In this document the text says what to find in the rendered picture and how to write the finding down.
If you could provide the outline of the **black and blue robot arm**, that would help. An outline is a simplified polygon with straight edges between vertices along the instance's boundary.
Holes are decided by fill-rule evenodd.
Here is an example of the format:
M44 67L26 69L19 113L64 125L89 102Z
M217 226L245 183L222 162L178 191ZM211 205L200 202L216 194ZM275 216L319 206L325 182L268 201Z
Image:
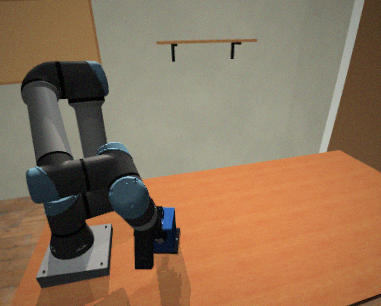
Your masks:
M54 257L86 253L94 235L85 220L115 211L134 229L135 269L151 270L153 228L138 231L155 224L157 210L127 148L107 143L101 106L108 94L105 72L95 61L48 61L26 74L21 97L28 102L37 165L26 172L27 186L32 201L44 205ZM82 159L73 159L59 98L75 109Z

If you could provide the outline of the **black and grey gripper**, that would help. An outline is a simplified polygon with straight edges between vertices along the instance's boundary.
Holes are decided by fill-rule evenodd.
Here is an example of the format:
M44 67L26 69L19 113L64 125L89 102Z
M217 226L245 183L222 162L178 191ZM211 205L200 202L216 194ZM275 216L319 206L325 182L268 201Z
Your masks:
M151 200L153 201L152 198L151 198ZM154 203L154 201L153 201L153 203ZM154 205L155 205L155 203L154 203ZM162 242L167 240L167 232L162 233L164 231L161 231L161 230L163 230L162 219L164 219L164 215L162 215L162 211L164 212L164 210L163 210L162 206L156 206L155 205L155 207L156 207L156 210L157 210L157 220L155 222L156 225L154 224L155 226L153 225L148 230L138 231L138 232L147 232L147 231L149 231L149 230L151 230L153 228L153 239L157 240L158 244L161 244ZM161 209L162 209L162 211L161 211Z

